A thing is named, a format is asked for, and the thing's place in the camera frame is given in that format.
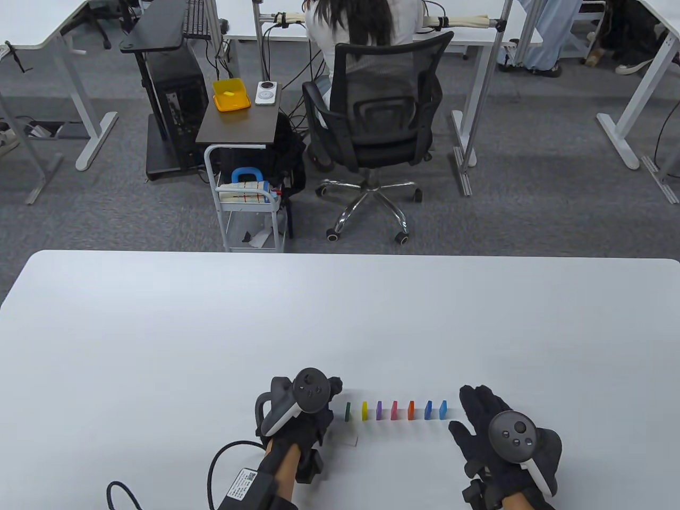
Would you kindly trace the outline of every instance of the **chair seat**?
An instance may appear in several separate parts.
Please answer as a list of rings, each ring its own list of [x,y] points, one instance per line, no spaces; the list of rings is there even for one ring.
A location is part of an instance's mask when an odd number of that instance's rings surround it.
[[[347,166],[340,146],[335,141],[335,138],[326,130],[320,131],[325,131],[325,133],[319,132],[318,134],[319,138],[322,139],[323,146],[330,158],[340,165]],[[415,142],[416,138],[412,138],[406,141],[385,143],[381,145],[355,145],[354,153],[356,154],[356,160],[360,168],[389,167],[412,161],[413,158],[415,158]],[[432,130],[429,130],[427,148],[429,149],[431,145]]]

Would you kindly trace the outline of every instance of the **white shirt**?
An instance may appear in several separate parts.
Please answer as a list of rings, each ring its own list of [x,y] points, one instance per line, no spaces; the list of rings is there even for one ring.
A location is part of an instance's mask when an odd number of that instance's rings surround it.
[[[408,44],[413,42],[413,34],[422,30],[424,9],[422,0],[387,0],[392,12],[392,45]],[[317,2],[312,0],[309,8],[305,12],[305,24],[307,26],[307,36],[311,41],[316,42],[317,46],[324,55],[326,66],[328,67],[331,84],[333,83],[333,71],[335,66],[335,45],[338,43],[349,43],[350,32],[347,30],[347,16],[343,14],[343,24],[345,28],[336,27],[335,32],[316,16]],[[324,94],[326,106],[330,105],[330,89]]]

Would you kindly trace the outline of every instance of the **blue handle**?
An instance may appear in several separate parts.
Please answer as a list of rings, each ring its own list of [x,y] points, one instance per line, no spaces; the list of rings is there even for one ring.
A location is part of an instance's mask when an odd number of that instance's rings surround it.
[[[262,175],[262,172],[260,172],[257,168],[241,167],[235,169],[231,173],[231,184],[238,184],[239,177],[241,177],[242,175],[254,175],[259,182],[265,180],[265,177]]]

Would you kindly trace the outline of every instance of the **keyboard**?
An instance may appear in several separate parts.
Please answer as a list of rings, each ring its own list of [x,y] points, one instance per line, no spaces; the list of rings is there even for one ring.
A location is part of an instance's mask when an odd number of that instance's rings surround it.
[[[205,19],[203,0],[188,0],[184,14],[184,37],[187,39],[210,40],[210,30]]]

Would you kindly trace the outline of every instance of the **chair backrest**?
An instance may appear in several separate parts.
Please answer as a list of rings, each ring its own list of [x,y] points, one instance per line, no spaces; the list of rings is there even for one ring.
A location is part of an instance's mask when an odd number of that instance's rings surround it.
[[[394,143],[430,129],[441,100],[437,66],[452,37],[446,32],[396,46],[336,45],[329,110],[347,118],[353,144]]]

